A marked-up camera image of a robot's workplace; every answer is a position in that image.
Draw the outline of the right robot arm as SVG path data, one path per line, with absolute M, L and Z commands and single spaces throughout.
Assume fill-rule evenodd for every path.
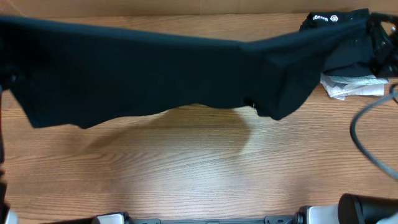
M 371 71 L 379 78 L 392 78 L 397 76 L 397 31 L 387 34 L 382 23 L 397 25 L 397 16 L 381 13 L 370 13 L 367 9 L 351 12 L 311 12 L 303 22 L 301 29 L 311 27 L 328 26 L 355 19 L 367 19 L 368 32 L 371 40 L 366 44 L 372 47 L 374 58 L 371 60 Z M 350 124 L 351 138 L 358 150 L 374 165 L 390 175 L 397 178 L 397 171 L 391 169 L 375 158 L 361 144 L 356 134 L 356 124 L 360 117 L 372 108 L 389 100 L 397 101 L 396 84 L 392 85 L 389 95 L 382 97 L 373 104 L 363 108 Z M 341 196 L 338 204 L 338 221 L 340 223 L 397 223 L 397 200 L 365 197 L 353 194 Z

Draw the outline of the black t-shirt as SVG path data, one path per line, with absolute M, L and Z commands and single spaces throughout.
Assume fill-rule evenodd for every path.
M 239 42 L 3 16 L 1 74 L 35 128 L 195 103 L 280 120 L 318 85 L 334 48 L 365 35 L 364 19 Z

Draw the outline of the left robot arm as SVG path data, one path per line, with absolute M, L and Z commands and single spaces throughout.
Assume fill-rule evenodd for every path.
M 1 170 L 1 224 L 18 224 L 17 213 L 11 210 L 10 205 L 5 200 L 7 184 L 3 180 L 3 176 L 4 171 Z M 127 212 L 117 212 L 89 218 L 50 222 L 48 224 L 133 224 L 133 220 Z

